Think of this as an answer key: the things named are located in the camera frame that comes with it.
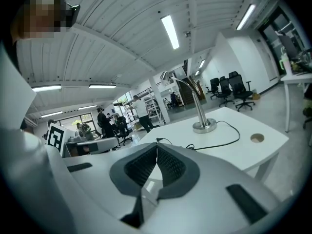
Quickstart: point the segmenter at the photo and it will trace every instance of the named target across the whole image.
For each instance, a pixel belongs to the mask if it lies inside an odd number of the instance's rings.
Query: man in white shirt
[[[134,102],[129,108],[136,109],[142,127],[144,127],[144,129],[149,133],[154,127],[150,118],[148,117],[145,102],[140,100],[138,96],[133,96],[133,100]]]

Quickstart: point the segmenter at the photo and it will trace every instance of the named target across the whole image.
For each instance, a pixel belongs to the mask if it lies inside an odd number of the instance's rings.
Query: fluorescent light
[[[41,117],[45,118],[45,117],[49,117],[49,116],[52,116],[52,115],[59,115],[59,114],[62,114],[62,113],[63,113],[63,111],[59,111],[59,112],[51,113],[51,114],[48,114],[48,115],[42,115]]]
[[[251,4],[249,5],[243,19],[240,21],[239,25],[237,26],[236,30],[241,30],[242,27],[245,25],[246,21],[248,20],[248,18],[251,16],[251,14],[253,13],[255,9],[255,5]]]
[[[289,22],[285,27],[283,27],[280,31],[286,29],[289,25],[291,25],[292,22]]]
[[[165,26],[169,39],[171,41],[172,47],[177,49],[179,47],[179,42],[176,37],[176,30],[174,27],[174,23],[172,22],[171,16],[168,15],[161,19],[162,23]]]
[[[116,88],[116,85],[89,85],[89,88]]]
[[[88,107],[79,107],[78,110],[81,110],[81,109],[86,109],[86,108],[91,108],[91,107],[96,107],[96,105],[93,105],[93,106],[88,106]]]
[[[205,60],[201,61],[199,68],[201,68],[204,65],[204,62],[205,62]]]
[[[32,88],[34,92],[42,92],[42,91],[48,91],[48,90],[56,90],[61,89],[61,85],[52,85],[52,86],[44,86],[44,87],[34,87]]]

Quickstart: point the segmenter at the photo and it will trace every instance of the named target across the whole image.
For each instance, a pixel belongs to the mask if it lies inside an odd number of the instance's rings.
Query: black cable
[[[217,123],[219,123],[219,122],[227,123],[226,121],[223,121],[223,120],[219,120]],[[214,148],[214,147],[220,147],[220,146],[227,146],[227,145],[230,145],[230,144],[233,144],[233,143],[239,141],[239,139],[240,139],[240,133],[239,133],[239,131],[238,131],[234,126],[230,125],[229,123],[227,123],[227,124],[228,124],[230,127],[234,128],[235,131],[237,131],[237,133],[238,133],[238,139],[236,139],[236,140],[234,140],[234,141],[231,141],[231,142],[229,142],[229,143],[226,143],[226,144],[221,144],[221,145],[216,145],[216,146],[201,147],[201,148],[196,148],[196,149],[194,149],[194,150],[202,150],[202,149],[207,149],[207,148]]]
[[[187,145],[187,147],[186,148],[188,148],[188,149],[194,149],[195,148],[195,146],[194,146],[194,144],[189,144],[189,145]]]
[[[171,141],[170,141],[170,140],[168,140],[167,138],[156,138],[156,141],[157,141],[157,142],[160,142],[162,139],[165,139],[165,140],[169,141],[169,142],[170,142],[170,144],[172,145]]]

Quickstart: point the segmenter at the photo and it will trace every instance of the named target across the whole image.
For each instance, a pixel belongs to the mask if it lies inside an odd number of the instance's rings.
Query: table leg
[[[285,128],[285,132],[288,133],[289,121],[290,121],[290,115],[291,115],[291,104],[290,104],[290,99],[289,99],[288,84],[284,83],[284,87],[285,87],[285,96],[286,96],[286,128]]]
[[[254,178],[257,180],[260,180],[261,182],[264,183],[264,181],[269,176],[269,174],[273,168],[273,165],[275,164],[275,162],[277,160],[277,156],[278,156],[278,154],[276,154],[271,159],[267,160],[262,165],[260,165]]]

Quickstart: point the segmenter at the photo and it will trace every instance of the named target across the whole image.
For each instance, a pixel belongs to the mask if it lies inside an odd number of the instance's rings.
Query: white table
[[[287,142],[288,137],[227,107],[209,112],[206,117],[214,118],[216,121],[223,120],[234,126],[240,132],[240,140],[227,146],[203,149],[198,152],[224,159],[246,172],[259,166],[255,178],[264,181],[277,159],[280,147]],[[217,128],[210,133],[194,133],[192,125],[196,121],[198,121],[198,117],[154,128],[139,144],[156,142],[157,137],[163,137],[169,139],[175,146],[186,147],[188,144],[194,144],[195,148],[201,148],[225,144],[238,138],[235,129],[224,122],[218,123]],[[251,141],[251,135],[256,133],[264,135],[263,142]],[[162,140],[161,143],[169,144],[166,140]],[[150,178],[162,180],[161,171],[157,165]]]
[[[288,84],[299,84],[299,83],[312,83],[312,74],[305,74],[305,75],[286,75],[284,76],[281,81],[284,82],[285,87],[285,94],[286,94],[286,126],[285,126],[285,132],[288,133],[289,131],[289,121],[290,121],[290,115],[291,115],[291,102],[289,97],[289,89]]]

